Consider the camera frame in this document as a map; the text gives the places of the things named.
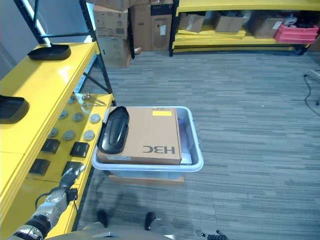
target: cardboard box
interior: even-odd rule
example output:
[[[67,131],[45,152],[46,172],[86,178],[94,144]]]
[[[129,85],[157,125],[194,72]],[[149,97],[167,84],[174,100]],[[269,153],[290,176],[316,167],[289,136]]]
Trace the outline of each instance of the cardboard box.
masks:
[[[126,68],[131,60],[128,40],[115,37],[97,38],[106,68]]]
[[[151,5],[151,49],[167,51],[170,45],[172,4]]]
[[[173,4],[173,0],[150,0],[151,5],[157,5],[157,4]]]
[[[213,17],[213,27],[216,32],[237,33],[245,22],[244,17],[224,16],[219,11]]]
[[[131,8],[133,43],[135,48],[151,51],[151,7],[138,5]]]
[[[117,10],[125,11],[136,3],[136,0],[86,0],[88,3]]]
[[[150,0],[135,0],[134,5],[149,5]]]
[[[99,161],[112,164],[179,165],[181,149],[176,109],[127,107],[126,110],[129,113],[129,125],[123,151],[106,154],[99,149]]]
[[[272,39],[285,19],[272,11],[257,10],[247,23],[247,30],[259,39]]]
[[[97,37],[127,39],[128,10],[117,11],[95,5],[93,13]]]
[[[199,33],[204,24],[205,16],[199,14],[182,13],[180,16],[179,29]]]

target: black cable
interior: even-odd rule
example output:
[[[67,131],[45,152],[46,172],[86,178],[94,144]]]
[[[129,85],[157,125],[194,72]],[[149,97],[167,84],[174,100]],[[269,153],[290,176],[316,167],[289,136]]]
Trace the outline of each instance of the black cable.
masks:
[[[76,204],[76,199],[73,200],[73,205],[75,207],[75,215],[77,216],[78,215],[78,207],[77,207],[77,204]]]
[[[309,105],[309,103],[308,103],[308,101],[307,101],[308,98],[311,96],[311,87],[310,87],[310,85],[309,85],[309,83],[308,83],[308,81],[307,81],[307,78],[306,78],[307,76],[308,76],[307,74],[305,74],[305,75],[303,76],[303,80],[304,80],[306,86],[307,86],[308,89],[309,89],[308,95],[304,98],[304,103],[305,103],[305,105],[306,105],[312,112],[314,112],[315,114],[317,114],[317,115],[320,117],[320,114],[317,113],[315,110],[313,110],[312,107],[310,107],[310,105]]]
[[[38,208],[39,199],[42,198],[43,196],[48,196],[48,195],[49,195],[49,192],[46,192],[46,193],[41,194],[40,196],[38,196],[35,199],[35,202],[34,202],[35,210],[37,210],[37,208]]]

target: robotic hand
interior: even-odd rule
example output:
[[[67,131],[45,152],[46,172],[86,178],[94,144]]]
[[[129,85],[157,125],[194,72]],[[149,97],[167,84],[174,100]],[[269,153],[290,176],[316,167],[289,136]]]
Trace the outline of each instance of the robotic hand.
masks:
[[[78,169],[68,169],[62,176],[59,186],[49,192],[44,203],[36,209],[29,221],[20,226],[7,240],[43,240],[58,223],[69,202],[78,198],[78,190],[71,186],[85,168],[86,165],[82,165]]]

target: black tray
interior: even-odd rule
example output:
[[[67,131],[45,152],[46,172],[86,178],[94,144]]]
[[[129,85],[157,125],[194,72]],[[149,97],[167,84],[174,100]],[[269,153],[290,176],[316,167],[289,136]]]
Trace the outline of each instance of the black tray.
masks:
[[[71,55],[69,45],[51,44],[51,46],[40,47],[28,53],[33,60],[64,60]]]

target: shelf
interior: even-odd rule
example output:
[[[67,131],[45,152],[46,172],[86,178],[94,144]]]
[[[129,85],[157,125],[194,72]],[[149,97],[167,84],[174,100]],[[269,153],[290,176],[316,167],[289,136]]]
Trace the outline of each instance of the shelf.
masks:
[[[27,56],[0,81],[2,95],[23,97],[30,106],[19,122],[0,125],[5,139],[0,144],[5,166],[1,168],[0,223],[87,64],[99,53],[96,42],[69,45],[69,58],[38,61]],[[7,153],[15,154],[14,160]]]
[[[202,38],[197,39],[179,39],[176,38],[173,47],[177,46],[217,46],[217,45],[278,45],[283,43],[277,42],[274,38],[255,38],[254,36],[244,36],[242,39],[214,39]]]
[[[86,108],[82,106],[83,94],[76,93],[75,96],[77,101],[73,104],[66,104],[64,107],[64,109],[68,112],[68,117],[65,119],[58,119],[54,124],[54,126],[58,129],[58,135],[54,139],[58,139],[60,141],[57,152],[55,154],[46,154],[40,152],[36,157],[50,161],[50,165],[45,173],[45,176],[29,173],[26,179],[23,180],[21,187],[18,187],[17,195],[11,200],[7,214],[5,217],[3,217],[4,220],[1,224],[1,239],[7,238],[15,229],[17,229],[20,225],[23,225],[31,217],[35,211],[34,206],[37,196],[42,193],[47,193],[49,190],[59,184],[67,161],[81,162],[87,166],[73,186],[73,188],[78,188],[78,200],[76,201],[76,204],[79,206],[86,187],[90,169],[92,167],[91,158],[94,152],[94,147],[98,140],[99,133],[101,131],[102,120],[108,107],[111,105],[113,95],[95,94],[93,96],[106,103],[106,106],[94,106]],[[75,123],[72,120],[72,117],[75,113],[80,112],[83,113],[84,119],[81,122]],[[100,122],[91,123],[89,117],[92,114],[99,114],[101,117]],[[76,137],[72,141],[65,141],[62,138],[64,132],[67,130],[73,130],[75,132]],[[94,131],[95,137],[91,141],[86,141],[83,138],[83,133],[87,130]],[[89,143],[90,147],[85,158],[70,156],[70,151],[74,145],[74,142]],[[8,153],[4,155],[4,157],[9,158],[11,157],[11,154],[12,153]],[[9,164],[3,164],[3,161],[1,161],[1,167],[3,165],[9,166]],[[77,211],[71,202],[67,207],[67,210],[61,215],[58,224],[50,231],[47,237],[54,237],[70,232],[72,230],[76,215]]]
[[[76,93],[75,96],[77,101],[73,104],[66,104],[64,107],[64,110],[68,112],[68,117],[66,117],[65,119],[58,119],[54,124],[54,127],[58,129],[58,135],[56,137],[53,137],[53,139],[57,139],[60,141],[58,150],[55,154],[39,152],[39,154],[36,157],[37,159],[45,159],[50,161],[50,165],[45,173],[45,176],[28,173],[28,179],[59,182],[67,161],[80,162],[86,164],[87,166],[91,165],[91,157],[102,127],[102,119],[104,118],[107,108],[110,106],[112,102],[112,95],[94,94],[93,96],[97,97],[99,100],[106,103],[107,106],[94,106],[86,108],[82,106],[83,94]],[[85,102],[87,104],[92,104],[90,101],[87,100]],[[73,115],[76,113],[83,113],[84,119],[81,122],[73,121]],[[92,114],[100,115],[101,120],[99,123],[90,122],[90,116]],[[71,141],[65,141],[63,139],[63,134],[68,130],[72,130],[75,132],[75,138]],[[87,130],[92,130],[95,134],[94,139],[91,141],[84,140],[83,134]],[[70,155],[70,151],[75,142],[85,142],[90,145],[85,158],[72,157]],[[75,183],[80,184],[80,182],[82,181],[82,177],[83,174]]]
[[[183,12],[218,10],[320,11],[319,0],[179,0],[176,15]]]
[[[185,53],[185,52],[206,52],[206,51],[292,51],[292,46],[188,46],[188,47],[177,47],[173,50],[174,53]]]

